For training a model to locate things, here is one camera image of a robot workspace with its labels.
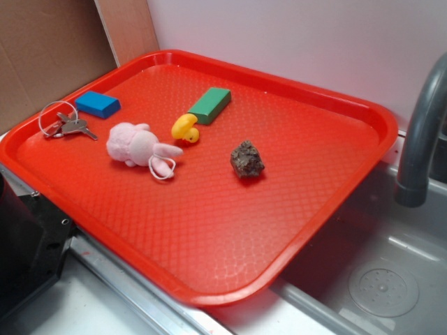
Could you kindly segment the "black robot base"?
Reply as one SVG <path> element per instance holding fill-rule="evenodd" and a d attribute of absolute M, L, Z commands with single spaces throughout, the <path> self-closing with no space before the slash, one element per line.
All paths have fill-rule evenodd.
<path fill-rule="evenodd" d="M 1 320 L 60 278 L 73 219 L 44 195 L 17 195 L 1 177 Z"/>

